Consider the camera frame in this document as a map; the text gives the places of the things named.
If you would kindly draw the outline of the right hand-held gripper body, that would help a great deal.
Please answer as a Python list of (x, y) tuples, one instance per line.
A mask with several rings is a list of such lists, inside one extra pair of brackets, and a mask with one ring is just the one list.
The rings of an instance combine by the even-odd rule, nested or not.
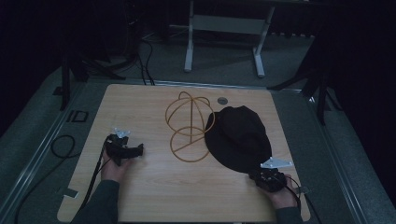
[(279, 168), (291, 167), (291, 161), (270, 157), (260, 164), (260, 169), (254, 174), (256, 185), (268, 192), (278, 192), (287, 186), (287, 180)]

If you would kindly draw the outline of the black bucket hat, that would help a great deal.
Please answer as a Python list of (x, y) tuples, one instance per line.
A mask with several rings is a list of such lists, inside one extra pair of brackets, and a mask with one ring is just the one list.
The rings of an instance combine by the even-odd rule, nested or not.
[(272, 148), (259, 115), (248, 107), (227, 106), (210, 114), (205, 144), (213, 157), (239, 173), (261, 168), (272, 156)]

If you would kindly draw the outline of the person's left hand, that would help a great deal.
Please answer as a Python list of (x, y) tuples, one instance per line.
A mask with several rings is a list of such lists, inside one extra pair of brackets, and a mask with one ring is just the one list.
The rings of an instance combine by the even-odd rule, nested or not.
[(129, 167), (133, 163), (133, 159), (123, 159), (120, 165), (117, 165), (107, 154), (103, 154), (103, 166), (101, 169), (101, 179), (111, 180), (120, 183)]

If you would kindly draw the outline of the white desk frame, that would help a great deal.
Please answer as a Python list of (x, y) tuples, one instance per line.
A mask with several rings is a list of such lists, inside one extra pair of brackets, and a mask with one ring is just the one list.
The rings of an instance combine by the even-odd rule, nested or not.
[(193, 62), (193, 32), (210, 31), (222, 33), (234, 33), (244, 35), (258, 35), (259, 43), (252, 48), (252, 55), (258, 77), (265, 77), (262, 61), (262, 47), (267, 37), (269, 27), (275, 12), (275, 7), (269, 7), (265, 19), (239, 19), (232, 17), (209, 16), (194, 12), (194, 0), (189, 5), (188, 45), (185, 56), (184, 71), (192, 70)]

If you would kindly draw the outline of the person's right hand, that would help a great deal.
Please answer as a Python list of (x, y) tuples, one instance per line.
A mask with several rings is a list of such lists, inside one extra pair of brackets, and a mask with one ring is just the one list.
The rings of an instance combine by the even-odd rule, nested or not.
[(275, 210), (299, 207), (299, 203), (295, 197), (295, 189), (292, 185), (291, 175), (285, 175), (285, 177), (287, 180), (287, 186), (282, 190), (278, 192), (263, 192), (268, 197)]

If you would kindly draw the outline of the black metal stand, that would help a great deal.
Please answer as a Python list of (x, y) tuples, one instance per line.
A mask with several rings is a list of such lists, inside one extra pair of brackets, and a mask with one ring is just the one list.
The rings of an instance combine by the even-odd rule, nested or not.
[(110, 79), (125, 80), (125, 77), (121, 77), (112, 72), (112, 70), (104, 65), (99, 64), (96, 60), (91, 59), (81, 51), (72, 49), (66, 52), (62, 57), (61, 63), (61, 86), (57, 87), (54, 91), (55, 95), (62, 97), (60, 110), (64, 111), (69, 102), (71, 101), (71, 81), (70, 72), (80, 81), (88, 80), (88, 73), (85, 71), (85, 65), (92, 67), (100, 75), (109, 77)]
[(316, 115), (319, 123), (324, 125), (326, 96), (328, 95), (327, 89), (334, 60), (332, 36), (328, 35), (325, 31), (321, 31), (315, 36), (295, 75), (280, 84), (268, 87), (268, 90), (281, 91), (305, 79), (306, 82), (301, 93), (307, 98), (312, 97), (316, 92), (318, 93)]

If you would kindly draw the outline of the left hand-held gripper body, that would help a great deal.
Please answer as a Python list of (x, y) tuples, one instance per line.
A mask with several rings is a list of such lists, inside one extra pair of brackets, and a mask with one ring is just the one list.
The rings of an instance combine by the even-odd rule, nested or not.
[(127, 146), (130, 133), (130, 131), (115, 128), (114, 133), (111, 133), (105, 140), (106, 154), (118, 166), (121, 166), (123, 159), (130, 157), (130, 149)]

